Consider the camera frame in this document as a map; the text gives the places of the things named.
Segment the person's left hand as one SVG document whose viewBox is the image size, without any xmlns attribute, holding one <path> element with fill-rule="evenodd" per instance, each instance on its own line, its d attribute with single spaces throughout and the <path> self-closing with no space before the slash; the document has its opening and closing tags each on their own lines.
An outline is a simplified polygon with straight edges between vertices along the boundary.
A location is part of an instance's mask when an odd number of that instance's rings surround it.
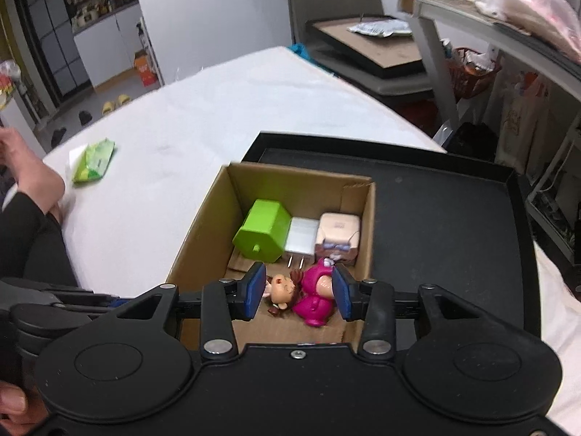
<svg viewBox="0 0 581 436">
<path fill-rule="evenodd" d="M 48 411 L 37 391 L 1 382 L 1 427 L 10 435 L 26 435 L 47 417 Z"/>
</svg>

